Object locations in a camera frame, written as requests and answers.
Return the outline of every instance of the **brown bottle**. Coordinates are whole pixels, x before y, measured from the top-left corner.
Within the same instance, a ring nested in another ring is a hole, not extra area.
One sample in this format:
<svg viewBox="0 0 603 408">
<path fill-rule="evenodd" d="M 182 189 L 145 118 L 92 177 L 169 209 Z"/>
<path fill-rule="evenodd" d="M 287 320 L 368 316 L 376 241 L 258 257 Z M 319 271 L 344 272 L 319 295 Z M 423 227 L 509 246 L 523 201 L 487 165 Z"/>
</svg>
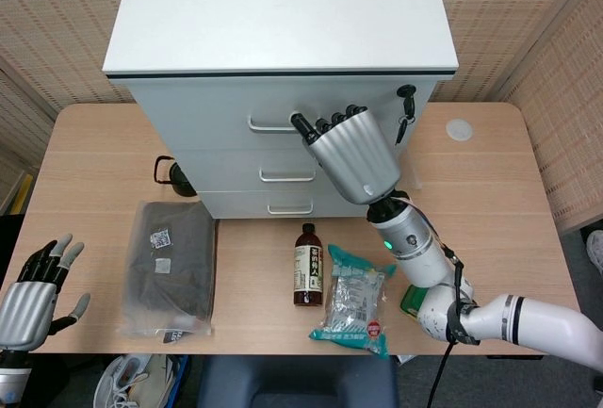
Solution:
<svg viewBox="0 0 603 408">
<path fill-rule="evenodd" d="M 293 303 L 297 306 L 322 304 L 322 243 L 314 235 L 314 224 L 307 222 L 295 242 Z"/>
</svg>

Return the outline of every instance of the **green object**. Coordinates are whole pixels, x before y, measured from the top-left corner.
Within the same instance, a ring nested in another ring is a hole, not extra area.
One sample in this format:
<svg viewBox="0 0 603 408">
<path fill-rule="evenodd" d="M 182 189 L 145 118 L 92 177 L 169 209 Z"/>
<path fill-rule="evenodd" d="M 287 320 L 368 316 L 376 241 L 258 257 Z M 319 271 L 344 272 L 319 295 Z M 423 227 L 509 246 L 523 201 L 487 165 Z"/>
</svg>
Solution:
<svg viewBox="0 0 603 408">
<path fill-rule="evenodd" d="M 425 300 L 428 290 L 429 289 L 425 287 L 409 286 L 399 304 L 399 308 L 405 314 L 416 319 L 418 310 L 421 308 L 421 304 L 423 304 L 423 300 Z"/>
</svg>

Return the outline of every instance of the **red label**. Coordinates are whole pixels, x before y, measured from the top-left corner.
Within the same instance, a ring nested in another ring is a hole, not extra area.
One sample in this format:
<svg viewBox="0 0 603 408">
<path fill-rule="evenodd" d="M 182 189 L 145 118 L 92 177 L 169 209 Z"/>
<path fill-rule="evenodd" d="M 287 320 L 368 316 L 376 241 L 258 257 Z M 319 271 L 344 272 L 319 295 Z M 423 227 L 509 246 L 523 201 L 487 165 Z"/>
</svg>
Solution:
<svg viewBox="0 0 603 408">
<path fill-rule="evenodd" d="M 367 325 L 368 337 L 374 339 L 381 334 L 381 325 L 377 320 L 372 320 Z"/>
</svg>

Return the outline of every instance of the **white label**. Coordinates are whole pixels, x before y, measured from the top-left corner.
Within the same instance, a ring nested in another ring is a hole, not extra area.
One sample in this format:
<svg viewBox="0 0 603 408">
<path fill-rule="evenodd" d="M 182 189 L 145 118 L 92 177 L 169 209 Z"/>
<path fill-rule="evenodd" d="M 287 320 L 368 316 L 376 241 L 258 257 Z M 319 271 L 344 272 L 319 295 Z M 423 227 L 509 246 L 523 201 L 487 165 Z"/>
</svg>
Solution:
<svg viewBox="0 0 603 408">
<path fill-rule="evenodd" d="M 170 274 L 171 270 L 171 259 L 161 257 L 155 259 L 155 273 L 159 274 Z"/>
<path fill-rule="evenodd" d="M 159 248 L 163 248 L 165 246 L 170 246 L 170 233 L 167 229 L 163 231 L 155 232 L 151 234 L 151 244 L 153 247 L 158 250 Z"/>
<path fill-rule="evenodd" d="M 295 248 L 293 290 L 322 292 L 322 249 L 319 246 Z"/>
</svg>

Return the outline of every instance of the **round sticker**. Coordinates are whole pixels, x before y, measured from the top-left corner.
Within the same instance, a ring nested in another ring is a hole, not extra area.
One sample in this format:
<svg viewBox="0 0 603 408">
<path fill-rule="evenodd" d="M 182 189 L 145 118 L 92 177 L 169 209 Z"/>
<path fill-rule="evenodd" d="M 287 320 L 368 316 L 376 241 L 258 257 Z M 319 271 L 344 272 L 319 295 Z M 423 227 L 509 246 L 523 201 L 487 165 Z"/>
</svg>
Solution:
<svg viewBox="0 0 603 408">
<path fill-rule="evenodd" d="M 473 137 L 473 127 L 463 119 L 453 119 L 446 124 L 448 136 L 455 141 L 467 141 Z"/>
<path fill-rule="evenodd" d="M 381 325 L 377 320 L 372 320 L 367 325 L 368 337 L 374 339 L 381 334 Z"/>
</svg>

